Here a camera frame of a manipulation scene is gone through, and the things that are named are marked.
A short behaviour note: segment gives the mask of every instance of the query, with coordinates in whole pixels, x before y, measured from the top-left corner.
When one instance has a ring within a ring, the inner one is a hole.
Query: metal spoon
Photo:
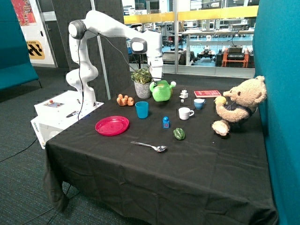
[[[164,150],[167,149],[167,146],[163,146],[163,145],[155,147],[155,146],[152,146],[152,145],[149,145],[149,144],[144,144],[144,143],[139,143],[139,142],[130,142],[130,143],[132,143],[132,144],[139,144],[139,145],[143,145],[143,146],[147,146],[147,147],[151,147],[151,148],[153,148],[157,152],[162,152],[162,151],[164,151]]]

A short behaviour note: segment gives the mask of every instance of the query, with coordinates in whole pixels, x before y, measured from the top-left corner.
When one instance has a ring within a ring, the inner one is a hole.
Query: pen
[[[72,112],[71,114],[69,114],[69,115],[66,116],[66,117],[68,118],[68,117],[74,116],[74,115],[76,115],[77,113],[78,113],[78,111],[74,111],[74,112]]]

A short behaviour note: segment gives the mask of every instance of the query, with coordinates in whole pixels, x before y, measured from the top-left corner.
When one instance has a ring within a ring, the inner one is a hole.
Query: blue plastic cup
[[[137,102],[135,104],[135,108],[136,108],[136,113],[137,113],[137,117],[140,119],[145,119],[148,117],[148,108],[149,108],[149,104],[148,102]]]
[[[202,99],[202,98],[196,98],[194,100],[194,105],[195,105],[195,108],[196,109],[202,109],[204,103],[206,102],[205,99]]]

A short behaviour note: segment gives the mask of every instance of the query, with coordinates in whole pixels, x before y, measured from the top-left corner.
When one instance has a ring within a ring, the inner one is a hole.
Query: glass wall
[[[126,2],[134,8],[124,16],[126,25],[162,33],[165,73],[254,76],[252,41],[259,0],[123,0],[124,11]],[[146,66],[145,55],[128,53],[136,67]]]

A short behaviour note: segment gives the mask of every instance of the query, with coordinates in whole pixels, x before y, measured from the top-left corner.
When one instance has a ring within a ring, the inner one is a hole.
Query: teal panel
[[[0,41],[0,68],[28,62],[27,44],[19,22],[1,22],[0,30],[5,30]]]
[[[0,22],[17,22],[18,19],[11,0],[1,0],[0,2]]]
[[[0,3],[0,90],[38,79],[10,0]]]
[[[300,222],[299,12],[299,0],[261,0],[253,40],[255,75],[266,78],[260,111],[281,225]]]
[[[30,62],[0,69],[0,90],[38,79]]]

